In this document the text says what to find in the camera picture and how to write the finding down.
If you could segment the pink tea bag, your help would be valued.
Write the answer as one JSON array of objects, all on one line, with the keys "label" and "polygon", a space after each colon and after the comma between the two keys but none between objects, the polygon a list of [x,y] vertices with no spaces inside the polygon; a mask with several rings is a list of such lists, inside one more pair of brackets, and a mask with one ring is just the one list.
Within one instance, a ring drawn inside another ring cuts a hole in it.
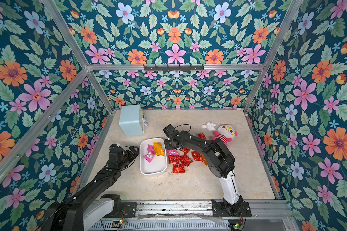
[{"label": "pink tea bag", "polygon": [[167,150],[168,156],[178,156],[179,153],[175,149]]},{"label": "pink tea bag", "polygon": [[154,156],[155,156],[154,146],[149,144],[147,146],[147,154],[144,156],[144,159],[150,163],[153,160]]}]

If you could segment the red foil tea bag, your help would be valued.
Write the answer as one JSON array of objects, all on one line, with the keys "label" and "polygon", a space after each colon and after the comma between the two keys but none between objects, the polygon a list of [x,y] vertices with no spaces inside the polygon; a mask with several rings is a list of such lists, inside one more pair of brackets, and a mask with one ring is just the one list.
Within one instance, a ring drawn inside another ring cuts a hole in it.
[{"label": "red foil tea bag", "polygon": [[206,140],[206,136],[203,133],[198,134],[197,137]]},{"label": "red foil tea bag", "polygon": [[190,152],[189,148],[182,148],[180,151],[182,151],[185,155],[187,155]]},{"label": "red foil tea bag", "polygon": [[193,162],[193,160],[189,158],[188,155],[185,154],[180,157],[180,162],[182,165],[187,167]]},{"label": "red foil tea bag", "polygon": [[199,152],[193,151],[191,155],[195,161],[203,161],[202,155]]},{"label": "red foil tea bag", "polygon": [[185,171],[185,165],[184,164],[174,164],[172,173],[174,174],[184,174]]},{"label": "red foil tea bag", "polygon": [[180,164],[181,157],[179,155],[169,155],[169,164]]}]

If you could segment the yellow tea bag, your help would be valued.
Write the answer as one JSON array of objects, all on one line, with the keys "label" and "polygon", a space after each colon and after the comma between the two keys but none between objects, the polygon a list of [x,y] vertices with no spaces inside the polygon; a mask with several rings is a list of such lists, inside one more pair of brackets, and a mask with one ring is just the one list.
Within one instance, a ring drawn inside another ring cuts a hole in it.
[{"label": "yellow tea bag", "polygon": [[162,143],[160,142],[154,142],[154,151],[156,156],[165,156],[165,152],[163,150]]}]

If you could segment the white plastic storage box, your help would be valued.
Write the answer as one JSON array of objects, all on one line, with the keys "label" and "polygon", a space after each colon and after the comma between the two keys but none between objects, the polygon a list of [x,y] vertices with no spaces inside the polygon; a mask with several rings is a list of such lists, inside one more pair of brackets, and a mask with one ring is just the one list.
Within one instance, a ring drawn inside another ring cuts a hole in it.
[{"label": "white plastic storage box", "polygon": [[[165,156],[154,156],[153,160],[149,163],[144,159],[147,154],[147,146],[149,144],[154,145],[154,142],[162,143]],[[140,144],[140,172],[145,176],[155,176],[163,174],[168,167],[168,156],[166,154],[166,149],[164,147],[164,140],[162,138],[152,138],[141,142]]]}]

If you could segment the orange tea bag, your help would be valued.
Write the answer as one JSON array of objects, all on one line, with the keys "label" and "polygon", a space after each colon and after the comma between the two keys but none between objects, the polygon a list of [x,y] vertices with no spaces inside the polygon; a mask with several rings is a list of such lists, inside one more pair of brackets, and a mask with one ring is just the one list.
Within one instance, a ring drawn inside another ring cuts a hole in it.
[{"label": "orange tea bag", "polygon": [[207,166],[208,164],[207,164],[207,161],[206,161],[204,155],[201,155],[201,158],[202,158],[203,163]]}]

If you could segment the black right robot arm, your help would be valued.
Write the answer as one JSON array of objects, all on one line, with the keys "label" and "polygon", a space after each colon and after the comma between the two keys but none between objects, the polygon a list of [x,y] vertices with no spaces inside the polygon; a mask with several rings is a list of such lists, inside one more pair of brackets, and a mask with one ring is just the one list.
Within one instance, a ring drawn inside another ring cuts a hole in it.
[{"label": "black right robot arm", "polygon": [[163,132],[167,136],[164,140],[166,149],[189,148],[204,155],[209,170],[220,180],[226,206],[237,208],[242,204],[243,198],[237,189],[233,172],[235,158],[220,139],[202,139],[187,131],[178,131],[171,124]]}]

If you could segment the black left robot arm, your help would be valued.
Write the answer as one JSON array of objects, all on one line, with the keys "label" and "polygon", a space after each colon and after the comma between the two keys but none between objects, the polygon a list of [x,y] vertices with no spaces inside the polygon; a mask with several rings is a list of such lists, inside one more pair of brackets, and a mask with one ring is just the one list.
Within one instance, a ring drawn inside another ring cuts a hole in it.
[{"label": "black left robot arm", "polygon": [[37,231],[87,231],[106,215],[124,216],[131,208],[124,208],[120,195],[103,194],[116,183],[121,173],[139,156],[137,146],[109,148],[109,158],[97,175],[72,197],[52,203],[45,211],[44,221]]}]

